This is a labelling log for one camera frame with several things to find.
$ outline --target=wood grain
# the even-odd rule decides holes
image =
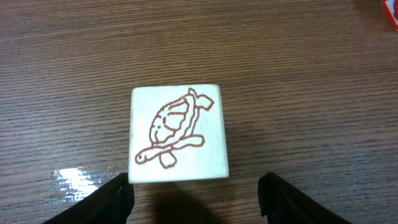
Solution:
[[[271,171],[353,223],[397,223],[397,58],[377,0],[2,1],[0,222],[73,205],[45,205],[53,170],[126,171],[132,88],[216,83],[230,178],[136,185],[128,223],[267,223]]]

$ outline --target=white square tile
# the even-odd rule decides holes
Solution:
[[[129,182],[228,177],[218,85],[148,86],[131,96]]]

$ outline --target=brown wooden surface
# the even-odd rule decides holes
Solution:
[[[270,171],[353,223],[397,223],[397,59],[378,0],[1,1],[0,222],[73,205],[53,170],[126,171],[132,88],[216,83],[230,178],[136,185],[128,223],[266,223]]]

